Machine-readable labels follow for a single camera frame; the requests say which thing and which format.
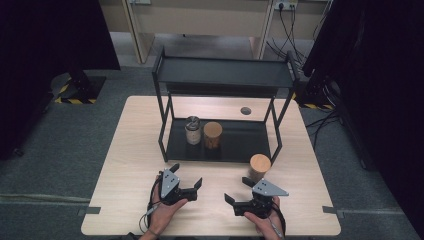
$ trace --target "cork cylinder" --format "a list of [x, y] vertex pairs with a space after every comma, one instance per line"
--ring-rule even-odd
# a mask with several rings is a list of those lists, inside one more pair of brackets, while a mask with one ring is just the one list
[[250, 158], [249, 178], [259, 182], [271, 168], [271, 161], [263, 154], [255, 154]]
[[208, 122], [203, 127], [203, 138], [205, 142], [205, 147], [208, 149], [219, 148], [222, 126], [217, 122]]

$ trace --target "wooden table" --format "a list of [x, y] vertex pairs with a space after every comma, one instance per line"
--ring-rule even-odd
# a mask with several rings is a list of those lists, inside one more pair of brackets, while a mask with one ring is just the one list
[[[196, 115], [200, 119], [245, 120], [263, 119], [269, 103], [267, 99], [200, 97], [174, 97], [173, 101], [177, 117]], [[284, 100], [277, 99], [275, 104], [277, 108], [282, 107]], [[243, 115], [242, 107], [249, 107], [252, 114]], [[234, 216], [233, 208], [224, 201], [224, 193], [237, 202], [252, 199], [251, 189], [241, 182], [241, 178], [247, 176], [248, 164], [174, 160], [165, 163], [157, 142], [160, 126], [156, 97], [128, 98], [89, 205], [100, 207], [100, 212], [85, 216], [82, 232], [86, 235], [141, 234], [138, 223], [146, 212], [155, 176], [160, 170], [180, 163], [175, 173], [181, 180], [180, 188], [193, 187], [201, 177], [203, 185], [198, 190], [198, 200], [177, 212], [164, 236], [257, 236], [254, 225], [244, 217]], [[272, 122], [269, 126], [273, 149], [276, 141]], [[294, 102], [289, 105], [280, 133], [283, 148], [265, 178], [290, 194], [280, 197], [287, 235], [339, 234], [337, 216], [323, 212], [323, 206], [333, 205]]]

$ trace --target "gray carpet floor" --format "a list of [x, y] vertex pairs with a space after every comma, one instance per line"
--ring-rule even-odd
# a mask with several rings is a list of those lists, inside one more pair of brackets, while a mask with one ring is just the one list
[[[25, 154], [0, 162], [0, 239], [113, 237], [84, 236], [80, 230], [83, 213], [126, 99], [154, 95], [153, 81], [148, 67], [87, 74], [107, 77], [96, 103], [52, 101], [22, 146]], [[64, 74], [53, 80], [55, 94], [67, 78]], [[300, 111], [305, 125], [329, 114], [327, 110]], [[308, 128], [311, 144], [316, 129]], [[350, 135], [340, 121], [319, 131], [315, 153], [342, 231], [335, 237], [288, 239], [419, 239], [379, 173], [361, 167]]]

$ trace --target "wall socket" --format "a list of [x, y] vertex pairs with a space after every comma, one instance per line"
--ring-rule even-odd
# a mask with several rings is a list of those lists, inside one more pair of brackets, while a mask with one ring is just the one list
[[280, 3], [284, 5], [283, 11], [292, 11], [297, 8], [297, 0], [277, 0], [274, 9], [280, 11]]

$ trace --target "black metal frame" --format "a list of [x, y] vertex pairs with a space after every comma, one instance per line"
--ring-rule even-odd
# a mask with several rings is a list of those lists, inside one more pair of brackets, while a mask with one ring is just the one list
[[[160, 54], [158, 55], [158, 57], [156, 59], [156, 62], [153, 66], [153, 69], [152, 69], [152, 76], [153, 76], [153, 80], [154, 80], [156, 96], [157, 96], [157, 99], [158, 99], [159, 110], [160, 110], [161, 119], [162, 119], [162, 126], [161, 126], [161, 130], [160, 130], [158, 142], [159, 142], [159, 146], [160, 146], [162, 156], [163, 156], [165, 162], [168, 161], [168, 155], [167, 155], [167, 151], [165, 150], [165, 146], [163, 144], [163, 136], [164, 136], [164, 133], [165, 133], [165, 128], [166, 128], [169, 112], [171, 111], [171, 117], [172, 117], [172, 123], [171, 124], [173, 124], [175, 121], [178, 121], [178, 120], [180, 120], [180, 121], [185, 120], [185, 119], [175, 117], [173, 103], [172, 103], [172, 94], [195, 95], [195, 94], [193, 94], [193, 93], [195, 93], [195, 90], [192, 90], [191, 92], [190, 92], [190, 90], [183, 91], [183, 90], [181, 90], [182, 88], [174, 88], [175, 86], [178, 86], [178, 83], [171, 83], [169, 85], [167, 83], [168, 101], [167, 101], [166, 107], [164, 108], [163, 102], [162, 102], [161, 89], [160, 89], [160, 85], [159, 85], [159, 83], [160, 83], [159, 74], [160, 74], [161, 65], [163, 64], [163, 61], [165, 61], [167, 57], [168, 56], [165, 55], [165, 49], [162, 48], [162, 50], [160, 51]], [[199, 59], [200, 61], [201, 60], [208, 60], [207, 58], [188, 58], [188, 57], [181, 57], [181, 59], [190, 59], [190, 60], [191, 59]], [[255, 62], [255, 61], [256, 62], [265, 62], [265, 61], [260, 61], [260, 60], [234, 60], [234, 61], [237, 61], [237, 62], [240, 62], [240, 61], [244, 62], [245, 61], [245, 62], [250, 62], [250, 63]], [[272, 164], [274, 163], [276, 157], [278, 156], [278, 154], [279, 154], [279, 152], [280, 152], [280, 150], [283, 146], [282, 141], [281, 141], [279, 127], [280, 127], [280, 124], [283, 120], [283, 117], [284, 117], [284, 115], [287, 111], [288, 105], [290, 104], [290, 100], [293, 97], [295, 86], [297, 85], [297, 83], [300, 80], [300, 76], [299, 76], [299, 73], [298, 73], [298, 70], [297, 70], [297, 66], [295, 64], [294, 57], [293, 57], [291, 52], [289, 52], [287, 54], [287, 57], [284, 61], [280, 61], [279, 63], [291, 65], [294, 80], [293, 80], [293, 77], [290, 76], [292, 78], [292, 79], [290, 79], [292, 81], [292, 85], [287, 87], [289, 89], [289, 93], [288, 93], [287, 99], [286, 99], [284, 106], [283, 106], [280, 114], [278, 115], [278, 117], [277, 117], [277, 113], [275, 111], [274, 100], [276, 98], [276, 94], [278, 92], [278, 89], [281, 88], [280, 86], [266, 87], [266, 88], [264, 88], [263, 92], [260, 92], [259, 94], [257, 94], [256, 89], [254, 89], [255, 91], [252, 91], [253, 89], [247, 89], [248, 92], [243, 92], [243, 90], [246, 90], [245, 88], [243, 89], [243, 86], [239, 86], [240, 88], [242, 88], [241, 90], [239, 90], [239, 89], [236, 90], [236, 88], [234, 86], [225, 86], [225, 84], [223, 85], [222, 83], [220, 83], [218, 85], [219, 85], [219, 87], [221, 87], [221, 89], [225, 89], [225, 94], [222, 94], [222, 92], [216, 92], [214, 90], [211, 90], [211, 91], [208, 91], [208, 92], [202, 92], [202, 95], [206, 94], [206, 95], [217, 95], [217, 96], [243, 96], [243, 97], [270, 98], [271, 99], [270, 102], [269, 102], [268, 109], [266, 111], [266, 114], [265, 114], [263, 121], [246, 121], [246, 120], [237, 121], [237, 120], [225, 120], [225, 119], [224, 120], [221, 119], [220, 121], [235, 121], [236, 123], [260, 122], [260, 123], [265, 125], [267, 120], [268, 120], [269, 114], [272, 113], [272, 120], [274, 122], [274, 131], [276, 133], [277, 144], [278, 144], [275, 152], [272, 154], [272, 156], [269, 156]]]

